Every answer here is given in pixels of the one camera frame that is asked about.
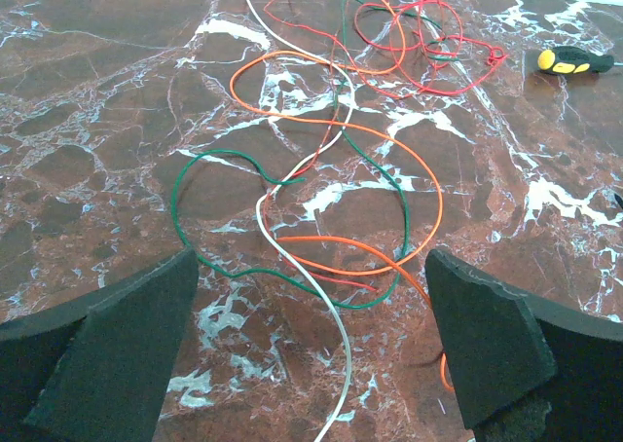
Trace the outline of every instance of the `brown marble floor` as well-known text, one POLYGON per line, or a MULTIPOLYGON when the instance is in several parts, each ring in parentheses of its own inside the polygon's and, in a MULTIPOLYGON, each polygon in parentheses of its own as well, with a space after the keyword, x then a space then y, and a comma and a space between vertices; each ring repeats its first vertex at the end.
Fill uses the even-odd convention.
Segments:
MULTIPOLYGON (((290 1, 276 11, 337 28, 340 0, 290 1)), ((408 270, 423 280, 428 248, 445 246, 503 280, 620 321, 623 214, 611 190, 623 192, 623 76, 566 81, 539 75, 534 65, 551 44, 623 57, 623 9, 446 1, 468 36, 510 54, 491 80, 459 97, 399 102, 356 83, 353 121, 395 131, 444 189, 441 229, 408 270)), ((369 18, 365 27, 374 35, 379 25, 369 18)), ((327 52, 308 33, 275 28, 327 52)), ((192 155, 237 149, 280 176, 323 132, 269 125, 231 100, 231 75, 276 48, 243 0, 0 0, 0 38, 0 321, 105 287, 178 251, 169 196, 192 155)), ((446 82, 464 83, 464 74, 486 66, 468 60, 463 67, 446 82)), ((251 102, 307 117, 331 112, 328 75, 317 66, 267 63, 239 90, 251 102)), ((354 136, 408 188, 417 243, 436 210, 424 173, 404 152, 354 136)), ((384 252, 399 246, 400 206, 385 182, 346 144, 320 161, 304 189, 284 191, 273 218, 278 234, 353 237, 384 252)), ((257 231, 253 207, 265 187, 249 166, 219 160, 191 179, 180 210, 201 252, 230 269, 293 274, 257 231)), ((295 251, 353 269, 375 261, 335 246, 295 251)), ((343 287, 331 292, 352 296, 343 287)), ((343 318, 354 375, 326 440, 470 439, 429 363, 440 343, 415 288, 402 282, 390 301, 343 318)), ((268 276, 227 281, 203 269, 154 441, 313 440, 335 404, 344 362, 337 328, 318 300, 268 276)))

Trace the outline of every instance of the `screwdriver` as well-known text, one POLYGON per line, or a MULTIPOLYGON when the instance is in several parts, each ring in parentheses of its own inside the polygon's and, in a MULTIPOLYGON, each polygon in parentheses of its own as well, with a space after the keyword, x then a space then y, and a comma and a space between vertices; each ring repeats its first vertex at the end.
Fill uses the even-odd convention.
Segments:
POLYGON ((580 72, 607 72, 615 65, 611 55, 594 55, 575 46, 557 46, 542 52, 538 57, 538 68, 551 75, 571 75, 580 72))

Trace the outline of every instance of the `black foam block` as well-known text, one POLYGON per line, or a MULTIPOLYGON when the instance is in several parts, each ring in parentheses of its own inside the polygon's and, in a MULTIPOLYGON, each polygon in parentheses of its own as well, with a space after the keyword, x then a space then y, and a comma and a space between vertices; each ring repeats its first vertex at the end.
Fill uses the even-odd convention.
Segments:
POLYGON ((432 307, 478 442, 623 440, 623 325, 574 311, 433 249, 432 307))
POLYGON ((197 257, 186 250, 0 325, 0 433, 151 441, 198 277, 197 257))

